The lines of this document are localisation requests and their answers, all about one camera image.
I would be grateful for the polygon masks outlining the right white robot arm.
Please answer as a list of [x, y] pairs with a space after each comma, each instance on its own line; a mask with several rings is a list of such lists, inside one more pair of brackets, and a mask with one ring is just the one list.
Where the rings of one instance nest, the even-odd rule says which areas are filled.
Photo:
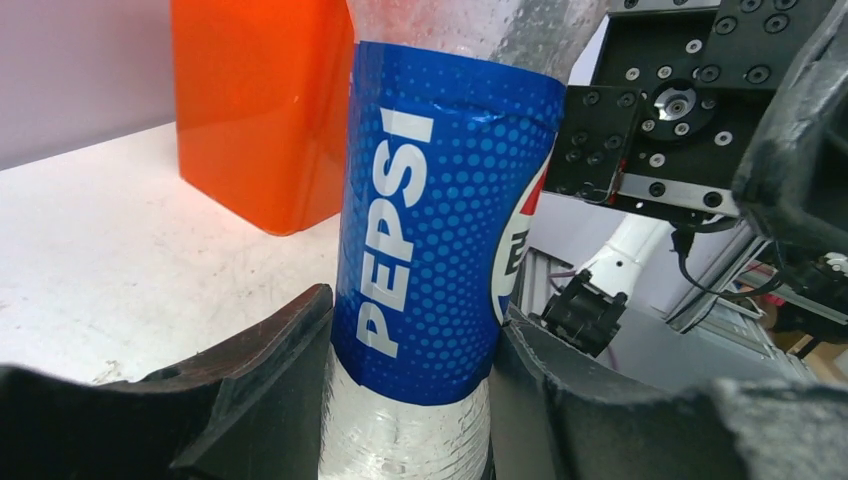
[[545, 188], [624, 219], [542, 318], [600, 354], [646, 261], [739, 224], [768, 244], [746, 298], [801, 297], [786, 330], [847, 338], [847, 5], [616, 1], [572, 86]]

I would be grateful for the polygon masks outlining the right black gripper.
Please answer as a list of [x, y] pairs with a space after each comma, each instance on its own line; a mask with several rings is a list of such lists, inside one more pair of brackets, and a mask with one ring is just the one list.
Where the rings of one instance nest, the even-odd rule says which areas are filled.
[[844, 1], [615, 1], [545, 190], [660, 219], [739, 209], [773, 242], [844, 253], [805, 202], [846, 98]]

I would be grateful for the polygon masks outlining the clear Pepsi bottle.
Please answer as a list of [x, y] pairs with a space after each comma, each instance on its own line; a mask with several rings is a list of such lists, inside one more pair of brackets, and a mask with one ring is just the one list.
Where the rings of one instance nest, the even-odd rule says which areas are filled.
[[322, 479], [480, 479], [487, 379], [604, 1], [352, 1]]

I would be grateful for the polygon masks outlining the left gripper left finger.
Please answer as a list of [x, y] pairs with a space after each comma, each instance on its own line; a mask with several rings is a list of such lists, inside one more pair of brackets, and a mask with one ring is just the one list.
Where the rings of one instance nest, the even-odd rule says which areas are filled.
[[5, 479], [313, 479], [333, 294], [137, 382], [1, 369]]

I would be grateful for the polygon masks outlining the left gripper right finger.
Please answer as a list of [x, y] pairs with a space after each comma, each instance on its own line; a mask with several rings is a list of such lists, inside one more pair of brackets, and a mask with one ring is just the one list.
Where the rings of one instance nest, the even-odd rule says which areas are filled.
[[519, 309], [489, 378], [500, 479], [843, 479], [847, 392], [719, 379], [666, 393], [610, 370]]

